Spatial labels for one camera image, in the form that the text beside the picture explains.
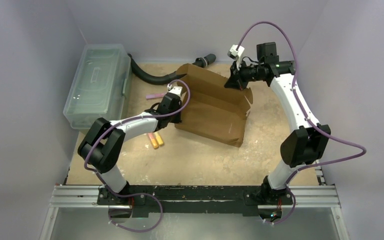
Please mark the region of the brown cardboard box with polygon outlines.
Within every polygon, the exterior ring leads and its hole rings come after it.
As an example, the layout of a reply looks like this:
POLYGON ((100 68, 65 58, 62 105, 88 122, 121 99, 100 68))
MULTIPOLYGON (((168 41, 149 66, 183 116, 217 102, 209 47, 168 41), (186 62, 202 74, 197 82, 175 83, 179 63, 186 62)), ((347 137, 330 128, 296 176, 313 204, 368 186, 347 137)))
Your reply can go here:
POLYGON ((225 88, 227 78, 213 71, 192 65, 180 66, 176 74, 180 86, 187 85, 186 107, 181 111, 181 122, 175 128, 226 145, 241 147, 246 122, 253 103, 250 88, 225 88))

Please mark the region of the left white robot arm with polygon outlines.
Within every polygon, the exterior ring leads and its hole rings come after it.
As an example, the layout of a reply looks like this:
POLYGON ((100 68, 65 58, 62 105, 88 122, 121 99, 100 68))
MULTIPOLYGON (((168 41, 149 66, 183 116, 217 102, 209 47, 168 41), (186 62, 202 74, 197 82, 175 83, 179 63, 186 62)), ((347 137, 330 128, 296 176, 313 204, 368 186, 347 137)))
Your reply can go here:
POLYGON ((170 91, 161 102, 139 115, 122 120, 95 120, 80 143, 77 154, 84 167, 92 171, 110 189, 109 197, 118 205, 129 199, 128 182, 117 168, 122 146, 128 140, 181 122, 181 94, 170 91))

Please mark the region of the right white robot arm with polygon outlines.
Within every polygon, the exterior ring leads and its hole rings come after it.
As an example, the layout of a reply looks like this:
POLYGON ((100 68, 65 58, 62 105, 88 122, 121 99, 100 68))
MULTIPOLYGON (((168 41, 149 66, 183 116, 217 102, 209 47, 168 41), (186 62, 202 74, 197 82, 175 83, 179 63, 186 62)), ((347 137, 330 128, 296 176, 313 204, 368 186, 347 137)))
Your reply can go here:
POLYGON ((287 195, 287 187, 295 175, 323 156, 329 139, 316 128, 327 134, 331 129, 327 124, 321 125, 307 103, 299 99, 302 94, 293 82, 294 63, 280 60, 275 42, 258 44, 257 61, 250 65, 243 60, 244 51, 244 47, 235 44, 229 49, 233 63, 225 88, 244 91, 249 82, 265 82, 278 97, 290 129, 280 146, 281 162, 264 178, 258 192, 247 194, 257 203, 274 205, 287 195))

